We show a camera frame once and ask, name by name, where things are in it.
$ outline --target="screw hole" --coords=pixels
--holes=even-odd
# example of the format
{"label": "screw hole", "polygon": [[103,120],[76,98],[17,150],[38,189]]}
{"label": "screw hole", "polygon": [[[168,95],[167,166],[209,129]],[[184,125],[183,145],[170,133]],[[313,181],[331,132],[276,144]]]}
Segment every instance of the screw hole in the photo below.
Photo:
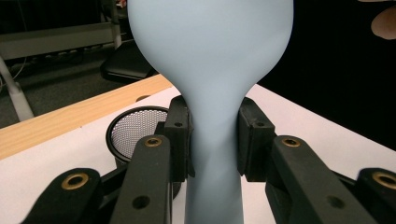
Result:
{"label": "screw hole", "polygon": [[149,197],[148,196],[139,196],[134,199],[132,202],[132,207],[134,209],[140,210],[149,206]]}
{"label": "screw hole", "polygon": [[300,142],[291,138],[284,138],[282,139],[282,143],[288,147],[299,147]]}
{"label": "screw hole", "polygon": [[89,180],[87,174],[71,174],[62,182],[63,189],[79,189],[84,186]]}
{"label": "screw hole", "polygon": [[389,189],[396,189],[396,176],[383,172],[373,173],[373,179],[380,185]]}

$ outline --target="black chair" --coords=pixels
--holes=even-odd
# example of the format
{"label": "black chair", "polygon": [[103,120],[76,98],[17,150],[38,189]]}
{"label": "black chair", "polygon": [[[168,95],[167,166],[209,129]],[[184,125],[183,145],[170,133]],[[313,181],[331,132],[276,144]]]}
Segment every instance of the black chair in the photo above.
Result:
{"label": "black chair", "polygon": [[100,66],[104,79],[133,83],[157,75],[133,40],[123,42]]}

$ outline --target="white surface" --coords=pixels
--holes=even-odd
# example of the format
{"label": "white surface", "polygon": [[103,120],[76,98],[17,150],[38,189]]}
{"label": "white surface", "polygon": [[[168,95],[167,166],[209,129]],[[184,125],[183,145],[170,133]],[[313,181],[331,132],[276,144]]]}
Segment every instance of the white surface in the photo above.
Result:
{"label": "white surface", "polygon": [[[105,133],[121,112],[141,106],[168,107],[178,95],[175,88],[155,94],[111,115],[65,133],[0,161],[0,223],[21,222],[36,198],[57,175],[77,167],[90,167],[104,175],[115,169]],[[275,124],[276,133],[304,139],[334,171],[355,178],[359,169],[381,167],[396,172],[396,153],[334,124],[259,86],[248,93]],[[264,184],[246,183],[242,177],[245,223],[274,223]],[[174,201],[174,222],[183,223],[184,195]]]}

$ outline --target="metal mesh basket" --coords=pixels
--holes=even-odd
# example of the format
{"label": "metal mesh basket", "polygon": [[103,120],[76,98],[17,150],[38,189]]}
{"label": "metal mesh basket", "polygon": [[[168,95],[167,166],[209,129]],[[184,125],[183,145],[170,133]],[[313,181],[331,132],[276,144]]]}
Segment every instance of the metal mesh basket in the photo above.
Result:
{"label": "metal mesh basket", "polygon": [[137,141],[154,134],[157,123],[166,120],[167,112],[158,106],[141,106],[125,111],[110,123],[106,142],[118,166],[131,160]]}

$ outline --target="black plastic part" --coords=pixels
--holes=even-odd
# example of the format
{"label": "black plastic part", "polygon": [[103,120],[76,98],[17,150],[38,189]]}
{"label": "black plastic part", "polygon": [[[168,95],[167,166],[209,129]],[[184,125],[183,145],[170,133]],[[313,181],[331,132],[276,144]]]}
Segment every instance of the black plastic part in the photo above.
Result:
{"label": "black plastic part", "polygon": [[184,182],[188,175],[195,176],[190,158],[192,129],[190,110],[179,95],[172,99],[164,125],[164,135],[172,146],[173,182]]}
{"label": "black plastic part", "polygon": [[22,223],[92,223],[102,199],[99,173],[73,169],[49,184]]}
{"label": "black plastic part", "polygon": [[302,139],[276,137],[271,157],[279,176],[265,191],[277,223],[376,223]]}
{"label": "black plastic part", "polygon": [[171,223],[171,149],[163,135],[140,139],[110,223]]}
{"label": "black plastic part", "polygon": [[158,74],[141,53],[136,43],[122,43],[100,66],[104,79],[132,83]]}
{"label": "black plastic part", "polygon": [[396,174],[366,168],[359,172],[356,197],[378,223],[396,223]]}
{"label": "black plastic part", "polygon": [[264,182],[275,126],[253,100],[245,98],[238,113],[238,171],[248,182]]}

